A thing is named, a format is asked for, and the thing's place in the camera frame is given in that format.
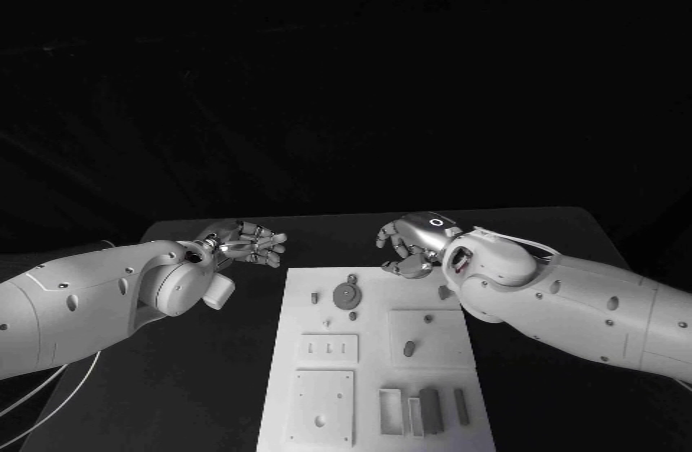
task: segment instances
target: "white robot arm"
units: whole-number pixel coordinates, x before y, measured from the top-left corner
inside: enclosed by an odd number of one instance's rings
[[[279,265],[285,234],[242,221],[197,240],[158,240],[37,264],[0,283],[0,380],[69,364],[126,339],[198,299],[218,310],[233,260]]]
[[[404,259],[381,268],[420,278],[440,263],[466,312],[586,360],[692,382],[692,295],[632,272],[560,255],[432,212],[381,228]],[[518,243],[543,249],[531,256]]]

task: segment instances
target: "black background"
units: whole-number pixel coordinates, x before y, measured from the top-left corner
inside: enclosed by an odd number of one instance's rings
[[[573,205],[692,287],[692,0],[1,4],[0,252]]]

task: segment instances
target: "robotic hand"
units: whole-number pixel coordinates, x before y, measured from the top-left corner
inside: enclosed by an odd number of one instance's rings
[[[593,362],[692,382],[692,295],[632,272],[560,255],[534,242],[475,227],[462,233],[432,212],[383,226],[403,259],[381,269],[422,278],[440,263],[465,311]],[[528,254],[518,243],[541,249]]]
[[[198,299],[218,310],[233,261],[279,266],[285,234],[214,223],[191,242],[156,240],[70,255],[0,283],[0,380],[69,364]]]

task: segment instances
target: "dark table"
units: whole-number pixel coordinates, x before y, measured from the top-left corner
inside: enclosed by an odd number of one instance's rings
[[[541,242],[563,254],[625,267],[592,216],[577,208],[438,211]],[[282,267],[233,264],[221,311],[200,302],[103,350],[90,377],[22,452],[252,451],[288,267],[377,267],[374,247],[402,213],[244,218],[288,234]],[[142,241],[190,240],[213,220],[159,222]],[[692,393],[670,379],[590,363],[465,315],[497,450],[692,450]],[[71,364],[41,417],[90,365]]]

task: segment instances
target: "white cylinder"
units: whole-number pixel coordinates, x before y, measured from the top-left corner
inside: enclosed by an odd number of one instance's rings
[[[234,290],[233,281],[220,274],[213,274],[213,280],[208,284],[208,289],[201,297],[205,305],[214,309],[220,310],[223,304],[226,303],[227,298]]]

